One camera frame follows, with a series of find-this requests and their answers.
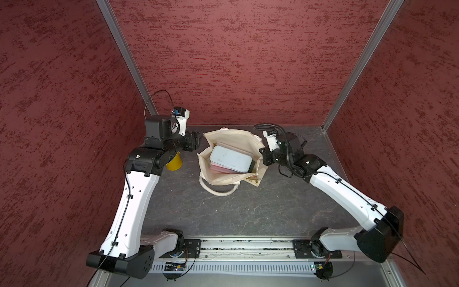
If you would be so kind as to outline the white pencil case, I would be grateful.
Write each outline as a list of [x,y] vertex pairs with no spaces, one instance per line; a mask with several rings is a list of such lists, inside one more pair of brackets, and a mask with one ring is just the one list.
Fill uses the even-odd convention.
[[251,156],[218,145],[213,149],[209,159],[211,163],[236,170],[250,169],[252,164]]

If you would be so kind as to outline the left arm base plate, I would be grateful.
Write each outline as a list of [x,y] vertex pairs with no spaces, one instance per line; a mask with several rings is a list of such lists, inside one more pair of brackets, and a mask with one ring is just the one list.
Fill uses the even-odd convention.
[[201,250],[202,240],[201,239],[185,239],[184,246],[179,251],[172,251],[167,253],[164,258],[199,258]]

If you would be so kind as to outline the printed canvas tote bag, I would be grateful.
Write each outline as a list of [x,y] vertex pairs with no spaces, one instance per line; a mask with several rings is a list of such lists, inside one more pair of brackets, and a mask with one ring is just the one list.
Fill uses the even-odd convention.
[[246,130],[215,130],[203,134],[209,147],[198,154],[199,183],[208,193],[225,197],[241,182],[259,187],[268,167],[260,152],[262,139]]

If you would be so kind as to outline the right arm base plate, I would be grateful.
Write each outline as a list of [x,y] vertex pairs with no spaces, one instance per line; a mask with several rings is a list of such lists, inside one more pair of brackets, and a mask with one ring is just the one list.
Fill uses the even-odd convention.
[[341,251],[328,251],[318,240],[300,240],[292,241],[293,250],[296,259],[335,259],[342,258]]

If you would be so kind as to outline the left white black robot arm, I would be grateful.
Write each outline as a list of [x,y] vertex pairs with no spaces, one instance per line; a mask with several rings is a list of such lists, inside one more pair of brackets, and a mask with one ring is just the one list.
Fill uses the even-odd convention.
[[184,236],[166,230],[141,244],[141,231],[150,198],[163,169],[180,151],[195,151],[200,135],[189,132],[189,110],[175,107],[170,115],[145,119],[144,143],[135,148],[124,165],[124,188],[116,216],[100,249],[89,253],[86,265],[118,275],[143,279],[154,260],[165,254],[184,252]]

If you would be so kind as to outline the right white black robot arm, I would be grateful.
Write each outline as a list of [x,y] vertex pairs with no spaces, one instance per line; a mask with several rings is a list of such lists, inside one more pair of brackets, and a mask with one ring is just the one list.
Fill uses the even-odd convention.
[[267,147],[260,153],[266,166],[277,164],[290,176],[324,192],[344,208],[358,223],[353,228],[321,228],[310,239],[313,257],[325,258],[334,251],[355,251],[383,263],[402,240],[404,213],[397,207],[387,208],[371,199],[333,171],[320,157],[306,154],[304,143],[290,133],[265,130]]

